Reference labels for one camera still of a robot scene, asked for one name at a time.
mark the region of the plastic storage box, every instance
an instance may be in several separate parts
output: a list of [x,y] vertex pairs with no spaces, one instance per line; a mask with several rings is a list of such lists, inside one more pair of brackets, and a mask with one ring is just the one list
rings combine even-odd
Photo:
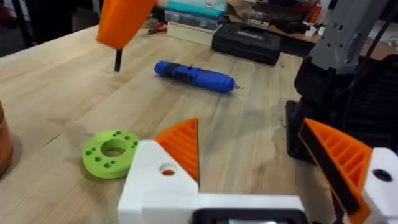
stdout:
[[210,19],[219,19],[224,15],[226,7],[226,0],[170,0],[166,9]]
[[198,17],[189,15],[181,12],[175,12],[166,10],[165,11],[166,21],[176,22],[179,24],[185,24],[194,27],[200,27],[203,29],[215,30],[218,27],[218,21],[214,19],[208,19],[204,17]]

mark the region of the teal box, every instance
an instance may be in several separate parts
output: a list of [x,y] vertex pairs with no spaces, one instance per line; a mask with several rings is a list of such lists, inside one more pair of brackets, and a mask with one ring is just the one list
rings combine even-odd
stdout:
[[212,19],[219,19],[226,10],[226,1],[189,1],[171,0],[167,7],[169,10],[193,14]]

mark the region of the drill bit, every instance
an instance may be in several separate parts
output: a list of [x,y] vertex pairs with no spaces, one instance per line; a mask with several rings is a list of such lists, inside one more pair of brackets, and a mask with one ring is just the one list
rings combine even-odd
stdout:
[[241,85],[235,83],[234,88],[243,88],[243,87]]

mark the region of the wooden cylinder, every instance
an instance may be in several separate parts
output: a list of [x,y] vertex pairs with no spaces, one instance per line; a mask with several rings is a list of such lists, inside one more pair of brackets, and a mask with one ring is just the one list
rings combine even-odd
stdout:
[[0,176],[2,176],[11,165],[12,152],[11,134],[0,101]]

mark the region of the blue electric screwdriver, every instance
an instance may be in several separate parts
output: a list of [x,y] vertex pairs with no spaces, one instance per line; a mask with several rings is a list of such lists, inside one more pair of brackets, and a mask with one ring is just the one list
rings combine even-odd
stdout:
[[177,63],[159,61],[155,65],[155,72],[162,77],[172,78],[219,93],[228,93],[234,88],[243,88],[236,84],[233,78],[220,72],[188,67]]

